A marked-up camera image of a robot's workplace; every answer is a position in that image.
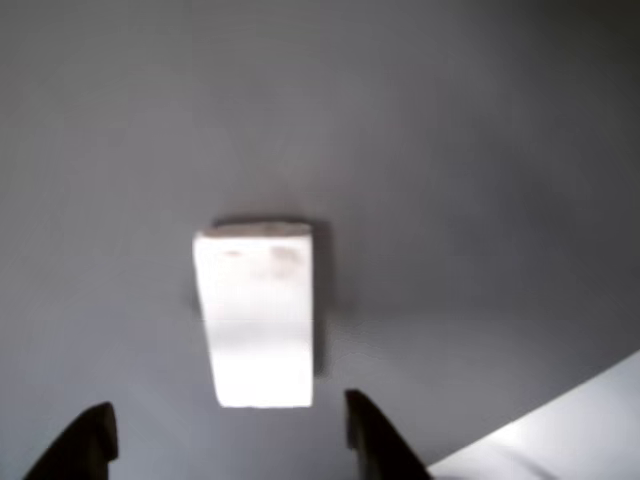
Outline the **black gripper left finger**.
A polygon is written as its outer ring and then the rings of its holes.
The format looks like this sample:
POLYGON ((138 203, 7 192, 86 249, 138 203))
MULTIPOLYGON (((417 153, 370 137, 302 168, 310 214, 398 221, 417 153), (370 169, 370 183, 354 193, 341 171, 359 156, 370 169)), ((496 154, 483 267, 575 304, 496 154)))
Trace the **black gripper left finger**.
POLYGON ((108 479, 119 457, 114 406, 102 402, 78 415, 50 444, 24 479, 108 479))

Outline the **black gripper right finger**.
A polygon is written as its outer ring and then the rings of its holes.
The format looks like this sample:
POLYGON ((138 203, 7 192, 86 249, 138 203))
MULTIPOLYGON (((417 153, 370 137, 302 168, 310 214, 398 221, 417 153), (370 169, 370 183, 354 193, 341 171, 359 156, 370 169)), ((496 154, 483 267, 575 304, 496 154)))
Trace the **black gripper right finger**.
POLYGON ((433 476, 378 406, 362 391, 344 392, 347 446, 359 479, 432 479, 433 476))

